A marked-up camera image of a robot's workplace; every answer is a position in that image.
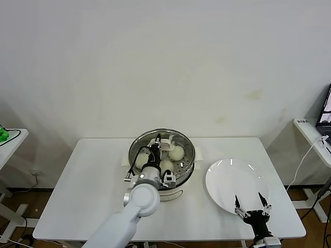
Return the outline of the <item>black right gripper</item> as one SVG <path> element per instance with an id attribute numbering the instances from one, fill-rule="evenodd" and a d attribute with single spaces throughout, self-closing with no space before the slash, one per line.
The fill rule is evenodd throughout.
<path id="1" fill-rule="evenodd" d="M 237 214 L 244 223 L 250 225 L 255 237 L 270 237 L 266 223 L 270 218 L 271 204 L 268 204 L 266 198 L 259 192 L 260 201 L 263 205 L 262 210 L 251 210 L 246 212 L 241 208 L 237 195 L 235 195 L 235 214 Z"/>

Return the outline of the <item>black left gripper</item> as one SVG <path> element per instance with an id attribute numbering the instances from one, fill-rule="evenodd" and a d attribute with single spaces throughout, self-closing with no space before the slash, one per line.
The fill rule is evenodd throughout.
<path id="1" fill-rule="evenodd" d="M 156 166 L 160 165 L 160 162 L 161 162 L 161 151 L 160 151 L 160 147 L 159 147 L 160 144 L 161 144 L 161 134 L 159 133 L 159 134 L 157 134 L 156 139 L 153 138 L 148 143 L 149 151 L 150 151 L 150 154 L 148 156 L 149 164 L 153 164 Z"/>

